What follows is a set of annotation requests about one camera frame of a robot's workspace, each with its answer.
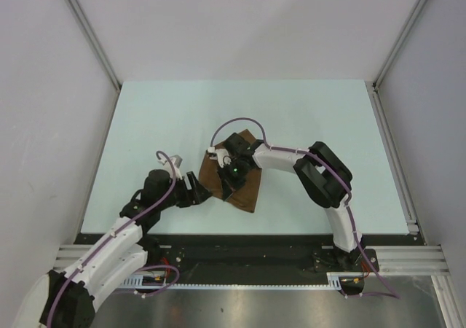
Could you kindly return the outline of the brown cloth napkin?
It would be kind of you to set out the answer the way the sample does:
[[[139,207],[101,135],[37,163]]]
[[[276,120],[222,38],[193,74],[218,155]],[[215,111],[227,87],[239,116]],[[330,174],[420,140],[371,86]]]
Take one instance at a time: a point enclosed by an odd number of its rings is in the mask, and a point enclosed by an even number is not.
[[[250,148],[247,153],[250,155],[253,169],[246,177],[246,184],[240,190],[236,191],[227,201],[235,208],[248,213],[253,213],[256,209],[258,200],[259,187],[261,184],[261,170],[254,163],[251,150],[260,143],[249,130],[242,130],[240,134],[246,141],[250,143]],[[216,144],[216,149],[224,148],[224,141]],[[221,182],[217,174],[218,163],[215,160],[210,160],[205,153],[199,172],[199,181],[202,186],[212,192],[213,197],[221,199]]]

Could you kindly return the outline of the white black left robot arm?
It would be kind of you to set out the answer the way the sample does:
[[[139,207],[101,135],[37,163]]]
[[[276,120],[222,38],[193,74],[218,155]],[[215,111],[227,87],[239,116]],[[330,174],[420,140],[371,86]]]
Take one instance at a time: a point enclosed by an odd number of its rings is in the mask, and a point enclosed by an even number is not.
[[[90,327],[99,307],[139,270],[164,269],[161,249],[147,236],[172,207],[196,206],[211,197],[194,173],[149,172],[111,229],[62,271],[50,270],[26,295],[14,327]]]

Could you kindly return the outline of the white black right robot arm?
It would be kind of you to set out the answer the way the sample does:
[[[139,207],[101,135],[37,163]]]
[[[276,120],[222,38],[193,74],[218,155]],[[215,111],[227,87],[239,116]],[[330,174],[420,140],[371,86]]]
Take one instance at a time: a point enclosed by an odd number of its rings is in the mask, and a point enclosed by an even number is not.
[[[354,270],[362,262],[362,235],[347,210],[352,198],[352,173],[326,144],[317,141],[307,150],[291,149],[258,139],[250,144],[233,133],[221,148],[210,147],[207,154],[218,163],[222,200],[244,189],[251,171],[273,169],[297,175],[310,199],[325,210],[337,265]]]

